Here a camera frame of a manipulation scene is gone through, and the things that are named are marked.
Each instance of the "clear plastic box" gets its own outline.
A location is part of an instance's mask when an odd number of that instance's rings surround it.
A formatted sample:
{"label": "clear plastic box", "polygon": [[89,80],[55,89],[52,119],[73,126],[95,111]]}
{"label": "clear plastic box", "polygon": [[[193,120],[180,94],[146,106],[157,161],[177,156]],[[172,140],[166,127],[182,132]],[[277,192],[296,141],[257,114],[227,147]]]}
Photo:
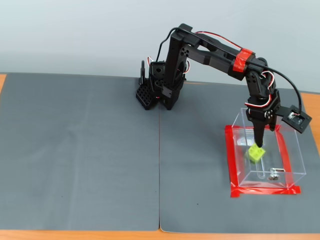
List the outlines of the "clear plastic box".
{"label": "clear plastic box", "polygon": [[306,175],[297,132],[280,117],[275,131],[266,126],[262,146],[265,154],[257,163],[250,161],[248,156],[248,149],[255,141],[246,108],[241,108],[237,115],[232,135],[239,187],[288,189]]}

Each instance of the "gray mat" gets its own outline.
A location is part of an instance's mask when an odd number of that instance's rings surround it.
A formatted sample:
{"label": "gray mat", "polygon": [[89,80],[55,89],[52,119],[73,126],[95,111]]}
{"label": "gray mat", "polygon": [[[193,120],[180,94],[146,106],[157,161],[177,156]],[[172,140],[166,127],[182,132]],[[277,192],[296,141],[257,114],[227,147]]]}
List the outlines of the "gray mat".
{"label": "gray mat", "polygon": [[0,100],[0,229],[155,231],[159,108],[138,80],[9,74]]}
{"label": "gray mat", "polygon": [[[297,105],[280,90],[284,106]],[[300,195],[230,198],[225,125],[248,98],[246,86],[185,84],[171,111],[160,108],[160,226],[180,233],[319,233],[319,154],[299,134],[306,176]]]}

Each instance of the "red electrical tape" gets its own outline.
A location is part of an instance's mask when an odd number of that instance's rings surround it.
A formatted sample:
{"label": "red electrical tape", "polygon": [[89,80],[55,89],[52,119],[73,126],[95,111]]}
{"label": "red electrical tape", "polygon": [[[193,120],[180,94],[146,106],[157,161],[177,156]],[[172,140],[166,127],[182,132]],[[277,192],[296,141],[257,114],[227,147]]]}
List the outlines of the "red electrical tape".
{"label": "red electrical tape", "polygon": [[[280,148],[280,154],[283,162],[283,167],[286,171],[291,171],[291,164],[289,159],[288,150],[284,141],[282,134],[279,132],[279,126],[276,127],[275,134],[278,140],[278,145]],[[232,131],[232,126],[225,126],[225,141],[226,141],[226,152],[227,160],[229,167],[229,176],[230,176],[230,188],[231,188],[231,198],[238,198],[240,194],[262,194],[262,195],[271,195],[271,194],[286,194],[286,195],[295,195],[300,194],[301,189],[299,186],[292,185],[290,188],[272,188],[272,187],[241,187],[239,186],[238,174],[237,174],[237,164],[236,164],[236,152],[234,145],[234,134]],[[287,184],[290,185],[293,183],[291,176],[286,177]]]}
{"label": "red electrical tape", "polygon": [[248,60],[248,58],[251,56],[252,53],[253,52],[251,50],[242,48],[234,60],[232,70],[234,72],[243,73],[245,70],[246,61]]}

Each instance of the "black robotic arm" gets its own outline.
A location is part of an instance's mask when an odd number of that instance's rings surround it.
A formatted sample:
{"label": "black robotic arm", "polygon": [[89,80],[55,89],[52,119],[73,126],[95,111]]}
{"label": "black robotic arm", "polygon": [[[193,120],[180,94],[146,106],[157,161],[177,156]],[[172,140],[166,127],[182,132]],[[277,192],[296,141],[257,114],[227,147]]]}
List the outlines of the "black robotic arm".
{"label": "black robotic arm", "polygon": [[[301,111],[300,95],[298,95],[299,108],[280,105],[274,73],[270,71],[271,68],[264,58],[256,58],[255,53],[248,49],[237,50],[215,38],[202,33],[193,33],[191,30],[192,27],[186,24],[171,30],[168,37],[160,44],[156,61],[152,61],[149,65],[148,79],[145,78],[144,61],[142,61],[140,87],[136,91],[136,98],[146,110],[156,102],[161,102],[168,110],[174,106],[186,80],[184,72],[187,68],[187,58],[190,58],[240,81],[246,79],[250,94],[248,102],[245,103],[246,115],[253,123],[254,139],[259,147],[263,145],[266,125],[269,125],[271,131],[275,130],[277,116],[283,117],[284,122],[300,133],[306,129],[311,117]],[[166,61],[158,61],[161,46],[169,37]],[[199,50],[199,46],[207,48],[208,51]]]}

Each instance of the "yellow-green cube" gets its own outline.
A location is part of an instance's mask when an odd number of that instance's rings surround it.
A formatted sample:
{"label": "yellow-green cube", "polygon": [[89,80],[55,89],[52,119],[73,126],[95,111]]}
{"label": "yellow-green cube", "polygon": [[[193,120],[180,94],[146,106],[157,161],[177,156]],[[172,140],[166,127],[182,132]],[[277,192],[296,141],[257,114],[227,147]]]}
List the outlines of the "yellow-green cube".
{"label": "yellow-green cube", "polygon": [[258,163],[265,153],[266,151],[255,143],[248,150],[250,161],[253,163]]}

